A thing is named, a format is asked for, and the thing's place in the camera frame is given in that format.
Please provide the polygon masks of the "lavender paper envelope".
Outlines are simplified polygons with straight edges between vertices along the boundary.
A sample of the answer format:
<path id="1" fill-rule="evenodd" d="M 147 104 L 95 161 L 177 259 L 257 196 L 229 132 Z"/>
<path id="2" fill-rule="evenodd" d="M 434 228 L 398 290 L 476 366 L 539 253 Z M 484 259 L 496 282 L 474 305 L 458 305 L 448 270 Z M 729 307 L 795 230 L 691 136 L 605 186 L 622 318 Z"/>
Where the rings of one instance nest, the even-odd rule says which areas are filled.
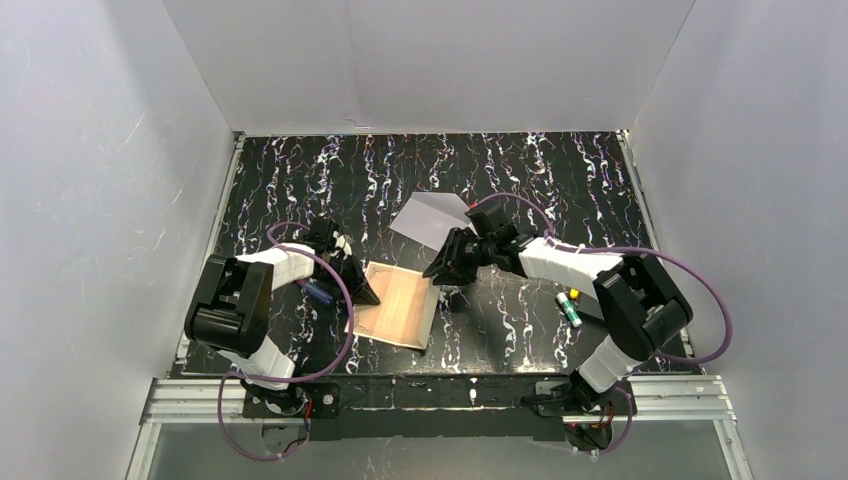
<path id="1" fill-rule="evenodd" d="M 451 229 L 474 229 L 465 213 L 470 207 L 455 193 L 414 192 L 389 228 L 438 251 Z"/>

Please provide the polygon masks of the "tan bordered letter paper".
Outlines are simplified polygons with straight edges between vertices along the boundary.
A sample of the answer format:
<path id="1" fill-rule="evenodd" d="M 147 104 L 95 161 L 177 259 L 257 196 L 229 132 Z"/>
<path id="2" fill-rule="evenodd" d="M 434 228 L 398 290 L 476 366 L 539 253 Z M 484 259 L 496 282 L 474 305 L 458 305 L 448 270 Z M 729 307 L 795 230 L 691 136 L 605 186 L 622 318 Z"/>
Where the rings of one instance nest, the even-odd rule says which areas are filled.
<path id="1" fill-rule="evenodd" d="M 395 265 L 370 262 L 365 276 L 380 304 L 354 308 L 354 335 L 426 351 L 440 290 L 421 272 Z"/>

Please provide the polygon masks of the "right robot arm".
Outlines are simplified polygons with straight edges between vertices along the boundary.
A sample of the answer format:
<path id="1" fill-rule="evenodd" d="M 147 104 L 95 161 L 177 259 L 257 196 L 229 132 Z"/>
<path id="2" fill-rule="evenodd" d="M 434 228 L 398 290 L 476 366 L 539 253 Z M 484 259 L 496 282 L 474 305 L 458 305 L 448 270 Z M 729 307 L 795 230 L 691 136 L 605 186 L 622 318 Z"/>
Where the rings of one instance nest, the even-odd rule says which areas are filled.
<path id="1" fill-rule="evenodd" d="M 607 335 L 561 384 L 557 396 L 568 411 L 598 405 L 693 318 L 690 304 L 655 256 L 576 253 L 513 226 L 486 235 L 451 229 L 423 275 L 435 286 L 466 286 L 476 281 L 479 268 L 491 265 L 575 289 L 599 307 Z"/>

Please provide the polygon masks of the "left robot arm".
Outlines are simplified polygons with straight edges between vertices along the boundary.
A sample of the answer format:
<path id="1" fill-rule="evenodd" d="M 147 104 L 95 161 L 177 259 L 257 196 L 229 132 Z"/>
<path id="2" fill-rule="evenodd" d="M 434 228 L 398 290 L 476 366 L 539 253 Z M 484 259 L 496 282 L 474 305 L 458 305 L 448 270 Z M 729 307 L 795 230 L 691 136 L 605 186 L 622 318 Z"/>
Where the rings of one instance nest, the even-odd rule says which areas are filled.
<path id="1" fill-rule="evenodd" d="M 341 227 L 319 217 L 293 242 L 247 255 L 212 255 L 203 267 L 184 322 L 186 337 L 228 359 L 242 386 L 273 411 L 305 410 L 306 392 L 292 387 L 294 361 L 268 335 L 275 290 L 298 284 L 326 303 L 350 298 L 377 306 L 361 262 Z"/>

